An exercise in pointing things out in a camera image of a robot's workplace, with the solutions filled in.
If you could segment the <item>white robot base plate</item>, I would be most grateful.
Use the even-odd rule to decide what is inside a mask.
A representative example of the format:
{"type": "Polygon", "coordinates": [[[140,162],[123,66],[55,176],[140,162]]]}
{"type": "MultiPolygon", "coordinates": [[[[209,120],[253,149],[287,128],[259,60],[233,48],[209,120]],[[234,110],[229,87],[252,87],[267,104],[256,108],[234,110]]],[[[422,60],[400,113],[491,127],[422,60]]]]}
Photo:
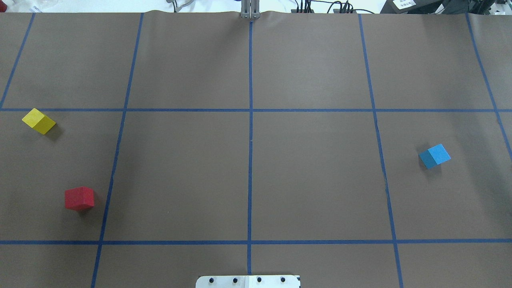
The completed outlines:
{"type": "Polygon", "coordinates": [[[201,276],[196,288],[300,288],[296,275],[223,275],[201,276]]]}

